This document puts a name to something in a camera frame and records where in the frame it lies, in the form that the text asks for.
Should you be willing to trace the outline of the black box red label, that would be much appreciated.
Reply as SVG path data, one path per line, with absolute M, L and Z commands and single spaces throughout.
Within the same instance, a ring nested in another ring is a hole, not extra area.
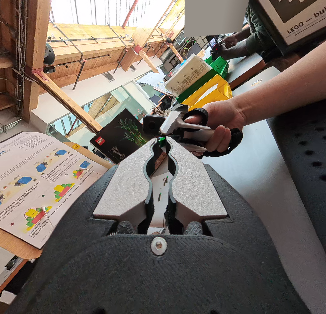
M 181 64 L 178 64 L 176 65 L 175 67 L 173 67 L 166 75 L 165 77 L 163 78 L 163 82 L 164 84 L 170 80 L 178 71 L 179 69 L 181 68 Z

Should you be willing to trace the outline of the printed tag sign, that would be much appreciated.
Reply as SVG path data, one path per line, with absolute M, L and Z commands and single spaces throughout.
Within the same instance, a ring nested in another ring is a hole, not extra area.
M 283 52 L 325 34 L 326 0 L 250 0 L 250 4 Z

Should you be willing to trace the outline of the black spotlight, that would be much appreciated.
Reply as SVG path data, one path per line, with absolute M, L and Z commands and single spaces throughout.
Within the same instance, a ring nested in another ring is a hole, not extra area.
M 55 53 L 49 43 L 45 45 L 45 53 L 43 63 L 46 65 L 52 65 L 55 61 Z

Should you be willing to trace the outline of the white printed sheet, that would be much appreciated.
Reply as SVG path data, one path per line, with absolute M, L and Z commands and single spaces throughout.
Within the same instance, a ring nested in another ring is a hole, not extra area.
M 157 92 L 168 96 L 173 96 L 173 93 L 166 89 L 164 78 L 164 73 L 149 72 L 146 75 L 142 76 L 140 79 L 136 80 L 136 84 L 146 84 L 153 87 L 153 89 Z

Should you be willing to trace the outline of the black hand-held device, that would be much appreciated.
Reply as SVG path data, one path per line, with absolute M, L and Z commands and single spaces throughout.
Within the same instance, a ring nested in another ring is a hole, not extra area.
M 220 35 L 207 35 L 206 40 L 211 48 L 210 55 L 218 54 L 221 50 L 221 41 L 222 41 L 220 39 Z

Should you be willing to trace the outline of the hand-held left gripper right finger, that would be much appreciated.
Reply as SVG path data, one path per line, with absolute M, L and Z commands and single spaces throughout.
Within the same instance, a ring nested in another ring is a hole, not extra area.
M 182 235 L 190 222 L 228 217 L 225 206 L 201 160 L 177 141 L 166 138 L 169 182 L 165 219 L 172 235 Z

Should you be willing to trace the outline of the person's right hand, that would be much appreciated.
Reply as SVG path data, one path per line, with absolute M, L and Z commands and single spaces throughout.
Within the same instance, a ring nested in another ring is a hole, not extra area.
M 231 141 L 231 129 L 242 130 L 246 119 L 234 100 L 208 103 L 203 106 L 208 112 L 207 126 L 214 129 L 214 134 L 205 145 L 208 152 L 224 152 Z

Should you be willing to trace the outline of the printed instruction sheet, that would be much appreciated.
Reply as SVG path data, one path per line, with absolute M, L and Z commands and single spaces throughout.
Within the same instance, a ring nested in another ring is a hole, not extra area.
M 43 133 L 0 146 L 0 226 L 41 249 L 72 204 L 108 169 Z

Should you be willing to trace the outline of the silver laptop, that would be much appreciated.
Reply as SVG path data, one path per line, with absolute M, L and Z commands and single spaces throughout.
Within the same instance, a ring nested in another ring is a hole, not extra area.
M 232 96 L 239 96 L 243 93 L 251 91 L 257 87 L 261 87 L 264 83 L 279 75 L 281 72 L 276 67 L 268 67 L 245 83 L 232 91 Z

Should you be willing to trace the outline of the red ceiling pipe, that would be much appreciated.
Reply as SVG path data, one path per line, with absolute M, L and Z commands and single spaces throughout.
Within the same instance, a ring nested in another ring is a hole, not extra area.
M 139 0 L 134 0 L 134 1 L 133 1 L 133 4 L 131 5 L 131 7 L 130 7 L 130 9 L 129 9 L 127 15 L 126 15 L 126 18 L 125 18 L 125 20 L 124 20 L 124 22 L 123 22 L 123 24 L 122 24 L 122 28 L 125 28 L 125 27 L 127 26 L 128 21 L 129 21 L 129 18 L 130 18 L 130 16 L 132 15 L 132 12 L 135 10 L 135 8 L 136 8 L 138 2 L 139 2 Z

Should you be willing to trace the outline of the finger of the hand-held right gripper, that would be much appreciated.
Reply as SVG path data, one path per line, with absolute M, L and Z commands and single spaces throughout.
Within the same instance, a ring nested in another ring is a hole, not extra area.
M 173 134 L 176 129 L 182 128 L 182 115 L 180 111 L 171 111 L 160 127 L 160 134 L 162 136 L 169 136 Z

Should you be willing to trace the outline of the green plastic bin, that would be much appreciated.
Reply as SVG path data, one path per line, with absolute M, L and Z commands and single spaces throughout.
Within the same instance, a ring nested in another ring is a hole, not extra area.
M 223 79 L 225 79 L 229 69 L 228 61 L 221 56 L 213 60 L 212 56 L 210 56 L 209 58 L 205 59 L 205 62 L 210 65 L 210 67 L 214 69 Z
M 189 86 L 184 92 L 182 92 L 176 98 L 177 102 L 181 104 L 185 99 L 191 96 L 194 92 L 196 92 L 199 88 L 201 88 L 204 84 L 206 84 L 209 80 L 211 80 L 215 76 L 222 77 L 216 70 L 211 69 L 209 72 L 207 72 L 197 81 L 195 81 L 191 86 Z

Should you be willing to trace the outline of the person's right forearm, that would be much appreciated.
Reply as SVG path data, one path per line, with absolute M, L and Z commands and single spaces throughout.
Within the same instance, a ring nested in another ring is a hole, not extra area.
M 326 43 L 263 85 L 231 99 L 243 120 L 240 127 L 326 98 Z

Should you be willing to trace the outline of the black perforated chair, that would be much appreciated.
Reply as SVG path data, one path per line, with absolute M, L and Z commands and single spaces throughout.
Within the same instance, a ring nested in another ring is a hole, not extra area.
M 326 101 L 322 100 L 267 123 L 320 239 L 326 219 Z

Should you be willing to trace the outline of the white folded leaflets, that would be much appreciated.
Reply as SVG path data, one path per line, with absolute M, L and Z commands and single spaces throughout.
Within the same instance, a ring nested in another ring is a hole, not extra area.
M 200 56 L 192 54 L 165 83 L 165 88 L 174 96 L 179 96 L 211 69 L 212 67 Z

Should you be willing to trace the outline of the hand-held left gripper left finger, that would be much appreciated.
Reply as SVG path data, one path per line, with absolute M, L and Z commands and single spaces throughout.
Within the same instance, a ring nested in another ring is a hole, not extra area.
M 128 221 L 138 234 L 146 235 L 154 214 L 153 185 L 157 138 L 120 162 L 98 202 L 94 218 Z

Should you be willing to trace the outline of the black bamboo picture box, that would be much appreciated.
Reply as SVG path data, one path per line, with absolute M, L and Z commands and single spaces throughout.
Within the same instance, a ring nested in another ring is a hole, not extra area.
M 142 123 L 124 109 L 90 140 L 90 144 L 112 163 L 119 164 L 154 137 L 145 134 Z

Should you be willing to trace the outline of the yellow plastic bin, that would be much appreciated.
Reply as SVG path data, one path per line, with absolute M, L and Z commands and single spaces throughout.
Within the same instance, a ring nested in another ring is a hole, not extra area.
M 181 101 L 180 98 L 178 101 L 183 105 L 187 105 L 189 111 L 191 111 L 215 101 L 229 100 L 232 97 L 232 91 L 228 82 L 219 74 L 216 74 L 184 101 Z

